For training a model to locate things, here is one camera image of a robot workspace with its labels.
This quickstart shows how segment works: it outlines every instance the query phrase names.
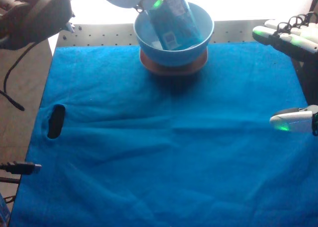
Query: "robotic hand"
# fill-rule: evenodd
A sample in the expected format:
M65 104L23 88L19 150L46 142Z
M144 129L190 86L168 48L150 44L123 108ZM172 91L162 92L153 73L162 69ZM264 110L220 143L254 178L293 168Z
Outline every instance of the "robotic hand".
M312 15L316 16L316 23L310 22ZM291 23L292 18L288 22L269 20L265 26L255 27L253 38L298 61L318 62L318 14L310 12L294 16L294 23ZM312 132L318 136L318 106L277 112L271 117L270 123L278 130Z
M163 0L108 0L137 9L156 9ZM62 29L73 31L71 0L0 0L0 49L17 50L39 43Z

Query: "bowl rim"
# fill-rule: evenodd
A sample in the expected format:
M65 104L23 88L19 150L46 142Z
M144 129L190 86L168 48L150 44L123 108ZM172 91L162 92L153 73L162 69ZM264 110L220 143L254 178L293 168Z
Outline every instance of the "bowl rim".
M196 46L194 46L194 47L189 47L189 48L186 48L186 49L183 49L183 50L177 50L177 51L169 51L169 50L164 50L164 49L158 49L158 48L156 48L156 47L153 47L153 46L147 44L146 42L143 41L143 39L140 38L140 36L139 36L139 35L137 34L137 32L136 32L136 21L137 21L137 19L139 18L139 16L141 16L141 14L139 14L139 15L137 16L137 18L136 18L136 20L135 20L135 22L134 22L134 32L135 32L135 35L136 35L137 38L138 38L142 43L144 43L146 46L151 47L151 48L153 48L153 49L155 49L155 50L157 50L157 51L161 51L161 52L162 52L162 51L164 51L164 52L184 52L184 51L192 50L192 49L194 49L194 48L197 48L197 47L199 47L199 46L202 46L202 44L206 43L208 40L211 39L211 36L212 36L212 34L213 34L213 31L214 31L214 20L211 18L211 16L209 15L209 13L208 13L203 7L201 7L201 6L199 6L199 5L195 4L195 3L192 3L192 2L189 2L189 5L190 5L190 4L191 4L191 5L194 5L194 6L198 6L199 8L203 9L203 10L207 13L207 15L209 16L210 20L212 21L211 33L210 33L209 36L208 36L203 42L201 42L200 44L198 44L198 45L196 45Z

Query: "blue package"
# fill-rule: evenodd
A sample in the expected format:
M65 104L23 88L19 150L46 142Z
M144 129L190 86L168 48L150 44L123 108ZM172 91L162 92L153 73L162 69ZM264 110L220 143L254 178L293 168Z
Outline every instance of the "blue package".
M0 227L6 227L10 219L10 211L0 194Z
M164 50L183 50L202 42L185 0L163 0L161 7L147 13Z

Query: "white backdrop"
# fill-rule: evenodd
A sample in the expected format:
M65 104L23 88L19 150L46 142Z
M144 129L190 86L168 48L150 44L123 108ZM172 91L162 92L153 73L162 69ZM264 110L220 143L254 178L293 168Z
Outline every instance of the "white backdrop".
M215 21L245 19L288 19L307 13L312 0L187 0L208 11ZM76 17L73 24L134 23L138 13L134 9L116 7L106 0L72 0ZM49 38L52 53L58 35Z

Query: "light blue bowl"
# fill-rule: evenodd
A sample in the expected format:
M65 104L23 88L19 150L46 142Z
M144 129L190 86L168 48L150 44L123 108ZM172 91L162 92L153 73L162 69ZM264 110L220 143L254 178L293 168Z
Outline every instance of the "light blue bowl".
M195 61L204 52L214 30L214 21L200 6L193 3L189 3L189 6L202 34L203 42L180 51L163 50L148 15L145 12L138 15L134 24L135 34L141 49L152 61L168 67L182 66Z

